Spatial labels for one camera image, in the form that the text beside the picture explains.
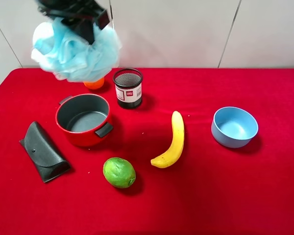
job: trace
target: yellow banana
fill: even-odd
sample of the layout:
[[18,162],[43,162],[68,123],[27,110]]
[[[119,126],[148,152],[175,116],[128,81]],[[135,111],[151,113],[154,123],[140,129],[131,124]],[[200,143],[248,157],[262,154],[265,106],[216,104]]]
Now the yellow banana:
[[170,148],[160,156],[152,159],[152,165],[158,168],[166,168],[174,164],[181,156],[184,146],[184,122],[178,111],[172,114],[173,138]]

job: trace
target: pot handle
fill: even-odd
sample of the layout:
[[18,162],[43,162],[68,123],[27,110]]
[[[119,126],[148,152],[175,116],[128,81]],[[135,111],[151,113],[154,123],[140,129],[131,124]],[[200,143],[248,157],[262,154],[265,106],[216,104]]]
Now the pot handle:
[[95,133],[100,137],[103,138],[106,135],[108,135],[110,133],[110,131],[113,130],[113,126],[110,123],[106,123],[104,124],[104,126],[102,128],[100,128],[99,130],[96,130]]
[[67,101],[68,99],[70,99],[70,98],[72,98],[73,96],[68,96],[68,97],[66,97],[66,98],[64,98],[64,99],[62,99],[60,102],[59,102],[59,105],[61,105],[61,104],[63,104],[65,101]]

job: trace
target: lime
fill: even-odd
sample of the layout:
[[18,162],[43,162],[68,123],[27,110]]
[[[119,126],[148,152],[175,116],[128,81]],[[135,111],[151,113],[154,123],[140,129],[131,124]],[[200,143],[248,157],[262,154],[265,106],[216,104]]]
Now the lime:
[[106,180],[117,188],[130,187],[135,179],[135,170],[131,163],[122,158],[110,158],[103,165]]

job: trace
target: orange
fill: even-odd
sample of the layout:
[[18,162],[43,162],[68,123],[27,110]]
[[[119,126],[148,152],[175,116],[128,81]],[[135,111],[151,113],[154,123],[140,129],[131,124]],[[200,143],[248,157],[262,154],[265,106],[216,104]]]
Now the orange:
[[84,82],[85,87],[87,87],[90,90],[96,90],[103,86],[104,84],[104,77],[99,79],[96,82]]

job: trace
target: light blue bowl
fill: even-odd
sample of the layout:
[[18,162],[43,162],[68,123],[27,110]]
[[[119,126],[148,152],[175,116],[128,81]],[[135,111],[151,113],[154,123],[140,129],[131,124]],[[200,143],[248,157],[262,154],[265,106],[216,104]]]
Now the light blue bowl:
[[224,107],[216,111],[211,125],[216,141],[229,148],[248,144],[258,132],[256,119],[243,109]]

